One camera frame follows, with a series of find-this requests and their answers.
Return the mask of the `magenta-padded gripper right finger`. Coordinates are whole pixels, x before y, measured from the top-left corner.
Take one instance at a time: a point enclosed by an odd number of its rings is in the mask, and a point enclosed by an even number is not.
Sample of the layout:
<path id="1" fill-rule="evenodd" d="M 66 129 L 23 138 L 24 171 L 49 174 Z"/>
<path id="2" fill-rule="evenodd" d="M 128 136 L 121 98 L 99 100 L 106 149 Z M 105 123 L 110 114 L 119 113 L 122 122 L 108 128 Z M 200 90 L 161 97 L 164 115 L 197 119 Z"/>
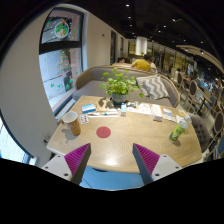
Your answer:
<path id="1" fill-rule="evenodd" d="M 136 143 L 133 144 L 132 153 L 145 185 L 182 169 L 169 155 L 158 155 Z"/>

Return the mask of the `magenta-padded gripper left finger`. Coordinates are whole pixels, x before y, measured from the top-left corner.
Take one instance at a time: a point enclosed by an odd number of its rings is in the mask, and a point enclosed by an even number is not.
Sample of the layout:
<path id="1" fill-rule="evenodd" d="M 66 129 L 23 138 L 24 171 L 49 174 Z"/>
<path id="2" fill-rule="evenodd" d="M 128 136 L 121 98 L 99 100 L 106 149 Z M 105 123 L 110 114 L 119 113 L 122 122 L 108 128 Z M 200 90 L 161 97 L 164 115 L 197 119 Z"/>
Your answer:
<path id="1" fill-rule="evenodd" d="M 90 155 L 91 144 L 87 143 L 64 156 L 54 156 L 42 169 L 79 185 Z"/>

